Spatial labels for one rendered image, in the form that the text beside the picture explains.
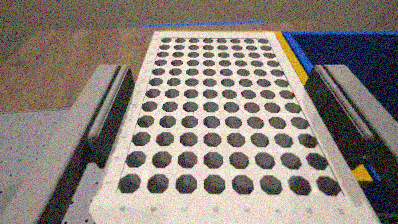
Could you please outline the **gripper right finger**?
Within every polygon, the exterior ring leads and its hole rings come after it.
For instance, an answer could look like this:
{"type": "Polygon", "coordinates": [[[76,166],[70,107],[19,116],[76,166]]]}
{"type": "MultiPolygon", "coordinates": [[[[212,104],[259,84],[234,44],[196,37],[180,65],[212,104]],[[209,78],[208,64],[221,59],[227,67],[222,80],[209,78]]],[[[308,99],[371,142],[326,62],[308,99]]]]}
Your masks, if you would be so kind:
{"type": "Polygon", "coordinates": [[[346,65],[314,65],[304,88],[351,171],[371,165],[398,205],[398,123],[346,65]]]}

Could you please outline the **yellow recycle bin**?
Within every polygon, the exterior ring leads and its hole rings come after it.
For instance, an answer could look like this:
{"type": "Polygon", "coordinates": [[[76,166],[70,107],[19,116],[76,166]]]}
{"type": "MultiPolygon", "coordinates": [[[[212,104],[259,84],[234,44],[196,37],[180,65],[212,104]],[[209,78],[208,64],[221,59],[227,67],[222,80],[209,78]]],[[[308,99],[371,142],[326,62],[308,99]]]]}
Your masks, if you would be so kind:
{"type": "MultiPolygon", "coordinates": [[[[297,60],[296,56],[292,52],[291,48],[289,47],[288,43],[286,42],[280,31],[176,31],[176,32],[274,32],[277,40],[279,41],[282,49],[284,50],[287,58],[289,59],[291,65],[293,66],[303,86],[308,78],[307,74],[305,73],[304,69],[302,68],[301,64],[297,60]]],[[[360,186],[368,186],[371,182],[373,182],[371,176],[367,172],[364,165],[359,165],[355,170],[352,171],[352,173],[355,176],[360,186]]]]}

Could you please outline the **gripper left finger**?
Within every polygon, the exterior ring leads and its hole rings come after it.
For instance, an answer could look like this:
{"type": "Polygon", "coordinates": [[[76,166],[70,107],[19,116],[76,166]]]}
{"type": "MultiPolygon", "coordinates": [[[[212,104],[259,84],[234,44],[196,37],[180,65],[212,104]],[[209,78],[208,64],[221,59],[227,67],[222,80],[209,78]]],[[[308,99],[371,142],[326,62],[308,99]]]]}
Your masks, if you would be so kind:
{"type": "Polygon", "coordinates": [[[61,224],[88,163],[104,169],[135,83],[128,65],[100,64],[0,224],[61,224]]]}

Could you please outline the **light grey flat plate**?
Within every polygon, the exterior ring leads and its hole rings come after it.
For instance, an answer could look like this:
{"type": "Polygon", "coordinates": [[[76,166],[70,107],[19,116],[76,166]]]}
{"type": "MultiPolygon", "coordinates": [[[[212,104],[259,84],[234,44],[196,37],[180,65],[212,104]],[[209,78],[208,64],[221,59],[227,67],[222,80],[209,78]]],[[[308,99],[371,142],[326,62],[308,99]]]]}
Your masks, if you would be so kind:
{"type": "MultiPolygon", "coordinates": [[[[0,216],[69,110],[0,113],[0,216]]],[[[88,210],[103,170],[88,163],[62,224],[92,224],[88,210]]]]}

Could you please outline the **blue open bin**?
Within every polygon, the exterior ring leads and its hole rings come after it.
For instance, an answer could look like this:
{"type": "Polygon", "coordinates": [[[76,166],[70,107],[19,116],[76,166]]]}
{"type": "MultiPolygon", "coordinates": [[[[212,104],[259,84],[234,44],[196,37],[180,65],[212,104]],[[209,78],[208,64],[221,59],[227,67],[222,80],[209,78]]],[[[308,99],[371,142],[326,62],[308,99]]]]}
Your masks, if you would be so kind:
{"type": "MultiPolygon", "coordinates": [[[[398,31],[282,31],[307,76],[314,65],[346,65],[398,123],[398,31]]],[[[381,224],[398,224],[398,205],[371,165],[361,187],[381,224]],[[378,186],[378,187],[372,187],[378,186]]]]}

